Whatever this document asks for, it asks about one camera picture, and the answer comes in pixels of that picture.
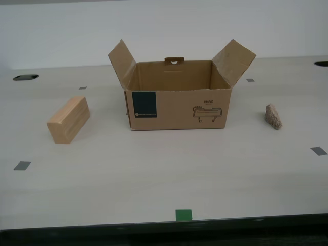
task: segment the rock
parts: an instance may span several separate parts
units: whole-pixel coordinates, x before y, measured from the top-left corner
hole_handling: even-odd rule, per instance
[[[273,126],[273,128],[276,130],[282,128],[282,123],[278,111],[276,110],[276,107],[273,104],[268,104],[266,109],[267,109],[265,114],[266,122],[269,123],[271,126]]]

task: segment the wooden block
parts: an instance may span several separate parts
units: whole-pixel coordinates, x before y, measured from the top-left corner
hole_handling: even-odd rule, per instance
[[[68,144],[90,117],[86,98],[70,99],[48,122],[47,126],[56,144]]]

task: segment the table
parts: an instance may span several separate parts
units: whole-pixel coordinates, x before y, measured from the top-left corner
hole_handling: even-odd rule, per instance
[[[322,57],[255,59],[224,129],[131,131],[111,66],[0,77],[0,230],[317,214],[328,211],[328,68]],[[30,81],[13,81],[38,74]],[[73,96],[91,117],[69,145],[47,120]],[[264,121],[273,103],[283,128]],[[30,161],[25,171],[15,171]]]

